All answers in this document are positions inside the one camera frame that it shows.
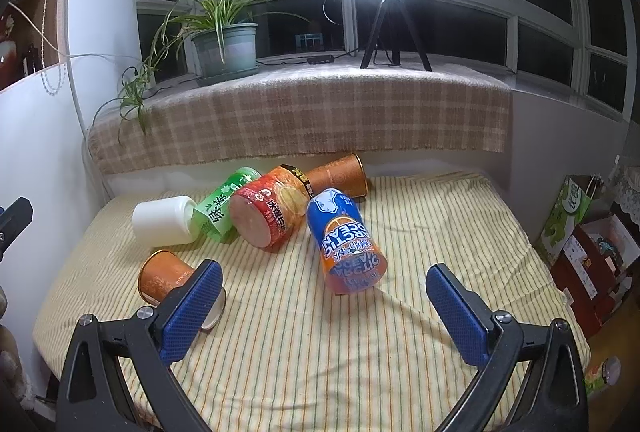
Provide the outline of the far orange paper cup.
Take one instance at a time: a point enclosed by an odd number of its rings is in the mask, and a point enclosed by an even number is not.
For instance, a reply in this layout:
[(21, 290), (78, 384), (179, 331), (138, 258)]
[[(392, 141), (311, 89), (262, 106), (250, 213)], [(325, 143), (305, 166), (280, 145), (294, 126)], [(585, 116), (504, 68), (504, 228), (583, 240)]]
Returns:
[(317, 166), (308, 171), (306, 177), (315, 194), (327, 188), (336, 188), (349, 197), (364, 198), (369, 192), (369, 181), (357, 154)]

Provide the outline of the striped yellow table cloth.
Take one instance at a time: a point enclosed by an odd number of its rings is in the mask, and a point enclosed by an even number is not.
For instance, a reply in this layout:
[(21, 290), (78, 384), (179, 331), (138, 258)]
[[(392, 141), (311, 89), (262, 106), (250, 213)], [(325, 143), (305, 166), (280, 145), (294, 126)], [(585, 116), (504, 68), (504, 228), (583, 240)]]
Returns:
[[(515, 216), (484, 176), (376, 178), (355, 204), (387, 261), (369, 289), (327, 286), (307, 225), (271, 251), (200, 240), (227, 303), (165, 366), (157, 308), (138, 293), (154, 253), (136, 197), (111, 201), (67, 259), (34, 328), (60, 382), (61, 431), (583, 431), (587, 341)], [(490, 311), (490, 353), (468, 365), (427, 297), (444, 263)]]

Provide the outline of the blue orange Arctic Ocean cup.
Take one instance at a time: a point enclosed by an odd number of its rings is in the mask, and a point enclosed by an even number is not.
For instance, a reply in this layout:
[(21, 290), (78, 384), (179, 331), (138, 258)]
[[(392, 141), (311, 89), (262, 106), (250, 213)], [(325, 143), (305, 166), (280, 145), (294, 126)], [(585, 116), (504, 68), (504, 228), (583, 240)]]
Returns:
[(386, 257), (344, 192), (331, 187), (314, 196), (307, 204), (307, 225), (319, 248), (326, 286), (337, 296), (369, 289), (386, 274)]

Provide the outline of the green white carton box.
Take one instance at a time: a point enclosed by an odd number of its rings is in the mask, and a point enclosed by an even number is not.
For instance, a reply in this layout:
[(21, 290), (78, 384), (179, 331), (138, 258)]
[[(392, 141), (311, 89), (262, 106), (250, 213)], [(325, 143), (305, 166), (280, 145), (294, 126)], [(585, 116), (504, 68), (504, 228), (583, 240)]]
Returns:
[(574, 229), (588, 214), (593, 200), (602, 194), (600, 175), (567, 175), (552, 209), (534, 243), (542, 262), (551, 268)]

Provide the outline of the beige plaid sill cloth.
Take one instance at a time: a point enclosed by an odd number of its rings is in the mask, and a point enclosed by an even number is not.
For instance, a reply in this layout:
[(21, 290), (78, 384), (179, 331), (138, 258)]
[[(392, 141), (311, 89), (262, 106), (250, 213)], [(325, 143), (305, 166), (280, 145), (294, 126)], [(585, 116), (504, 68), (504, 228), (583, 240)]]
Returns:
[(338, 152), (503, 152), (510, 118), (510, 88), (470, 68), (328, 65), (155, 96), (139, 121), (102, 114), (88, 147), (105, 175)]

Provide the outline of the near orange paper cup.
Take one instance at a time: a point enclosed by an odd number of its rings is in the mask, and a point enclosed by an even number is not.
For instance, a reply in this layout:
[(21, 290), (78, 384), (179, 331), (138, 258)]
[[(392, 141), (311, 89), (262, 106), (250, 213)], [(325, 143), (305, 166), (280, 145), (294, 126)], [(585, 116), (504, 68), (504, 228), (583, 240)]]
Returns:
[[(194, 268), (179, 259), (174, 252), (158, 250), (149, 256), (138, 276), (138, 293), (147, 304), (157, 306), (172, 289), (183, 286), (194, 273)], [(225, 288), (221, 288), (219, 296), (206, 319), (201, 330), (214, 329), (220, 322), (227, 303)]]

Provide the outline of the red cardboard box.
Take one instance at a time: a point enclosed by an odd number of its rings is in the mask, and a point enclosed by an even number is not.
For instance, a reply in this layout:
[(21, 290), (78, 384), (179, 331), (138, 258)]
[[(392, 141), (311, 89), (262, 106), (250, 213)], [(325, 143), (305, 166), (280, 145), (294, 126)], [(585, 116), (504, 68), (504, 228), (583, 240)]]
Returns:
[(551, 274), (586, 338), (622, 305), (638, 267), (639, 233), (617, 215), (574, 229)]

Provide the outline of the white plastic cup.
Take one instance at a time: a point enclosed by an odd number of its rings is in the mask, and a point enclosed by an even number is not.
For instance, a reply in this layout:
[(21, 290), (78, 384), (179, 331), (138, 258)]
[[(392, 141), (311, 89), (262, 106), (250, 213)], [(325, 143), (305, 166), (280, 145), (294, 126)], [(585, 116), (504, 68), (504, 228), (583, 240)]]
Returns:
[(132, 212), (132, 230), (142, 244), (152, 248), (180, 246), (196, 241), (196, 204), (188, 196), (145, 201)]

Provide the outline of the orange paper cup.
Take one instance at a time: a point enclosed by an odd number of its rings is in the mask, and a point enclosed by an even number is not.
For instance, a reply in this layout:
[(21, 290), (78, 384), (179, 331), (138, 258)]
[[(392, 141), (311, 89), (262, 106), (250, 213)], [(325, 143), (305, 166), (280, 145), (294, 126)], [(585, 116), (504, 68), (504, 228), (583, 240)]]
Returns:
[[(194, 273), (194, 268), (179, 259), (174, 252), (158, 250), (149, 256), (138, 276), (138, 293), (147, 304), (157, 306), (172, 289), (183, 286)], [(220, 322), (227, 303), (225, 288), (221, 288), (219, 296), (206, 319), (201, 330), (214, 329)]]
[(317, 166), (308, 171), (306, 177), (315, 194), (327, 188), (336, 188), (349, 197), (364, 198), (369, 192), (369, 181), (357, 154)]

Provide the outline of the spider plant in green pot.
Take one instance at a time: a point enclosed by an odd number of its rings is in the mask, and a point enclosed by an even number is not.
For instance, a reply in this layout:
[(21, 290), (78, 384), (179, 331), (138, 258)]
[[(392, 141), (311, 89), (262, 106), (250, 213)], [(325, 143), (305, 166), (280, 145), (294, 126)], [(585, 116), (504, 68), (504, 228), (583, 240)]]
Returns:
[(257, 4), (267, 0), (170, 0), (149, 43), (149, 53), (120, 74), (115, 97), (98, 107), (92, 121), (105, 111), (117, 112), (119, 122), (136, 122), (146, 134), (150, 130), (146, 102), (155, 94), (152, 83), (170, 54), (178, 55), (192, 44), (198, 78), (216, 83), (254, 74), (257, 68)]

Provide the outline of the green tea cup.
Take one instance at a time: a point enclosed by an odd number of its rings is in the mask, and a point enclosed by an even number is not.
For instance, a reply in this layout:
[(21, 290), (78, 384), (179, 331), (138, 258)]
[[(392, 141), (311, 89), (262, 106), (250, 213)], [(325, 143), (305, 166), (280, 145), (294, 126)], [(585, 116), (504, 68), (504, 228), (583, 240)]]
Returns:
[(217, 242), (229, 238), (234, 230), (229, 214), (231, 196), (242, 186), (259, 177), (260, 173), (257, 170), (250, 166), (242, 166), (195, 206), (194, 221), (206, 237)]

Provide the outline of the red orange drink cup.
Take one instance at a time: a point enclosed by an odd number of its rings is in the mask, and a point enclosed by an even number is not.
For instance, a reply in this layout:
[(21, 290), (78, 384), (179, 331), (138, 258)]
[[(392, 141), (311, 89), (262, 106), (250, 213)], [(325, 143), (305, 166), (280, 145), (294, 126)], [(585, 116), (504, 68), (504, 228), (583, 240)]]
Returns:
[(231, 196), (231, 222), (252, 246), (277, 248), (303, 221), (312, 196), (306, 174), (297, 166), (281, 164)]

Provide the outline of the black tripod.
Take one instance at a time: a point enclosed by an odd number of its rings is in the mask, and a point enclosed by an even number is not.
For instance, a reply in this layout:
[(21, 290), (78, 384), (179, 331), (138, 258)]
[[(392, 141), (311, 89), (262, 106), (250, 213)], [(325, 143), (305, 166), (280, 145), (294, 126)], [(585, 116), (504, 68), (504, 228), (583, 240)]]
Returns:
[(361, 69), (367, 69), (372, 62), (375, 50), (378, 48), (378, 44), (382, 41), (381, 31), (384, 25), (387, 25), (387, 33), (390, 38), (390, 66), (399, 67), (401, 65), (398, 39), (398, 28), (401, 20), (405, 23), (409, 36), (411, 40), (413, 40), (414, 47), (416, 48), (420, 62), (422, 62), (423, 69), (426, 72), (432, 71), (431, 62), (426, 54), (418, 29), (416, 28), (416, 25), (414, 24), (403, 0), (381, 0), (380, 4), (378, 4), (370, 36), (361, 59)]

